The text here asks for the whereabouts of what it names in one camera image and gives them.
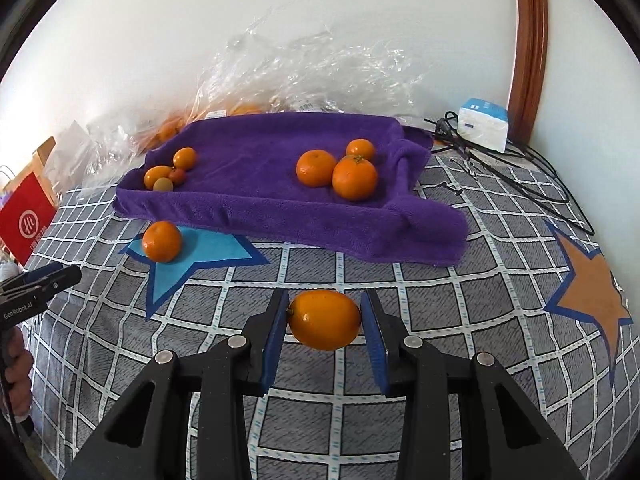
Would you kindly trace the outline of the person left hand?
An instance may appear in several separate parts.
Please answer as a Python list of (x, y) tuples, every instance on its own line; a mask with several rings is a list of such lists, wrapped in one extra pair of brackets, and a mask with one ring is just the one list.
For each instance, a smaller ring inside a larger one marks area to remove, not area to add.
[(12, 386), (9, 397), (14, 415), (26, 417), (32, 406), (32, 380), (29, 377), (34, 357), (26, 349), (23, 333), (15, 326), (6, 346), (12, 364), (6, 369), (6, 381)]

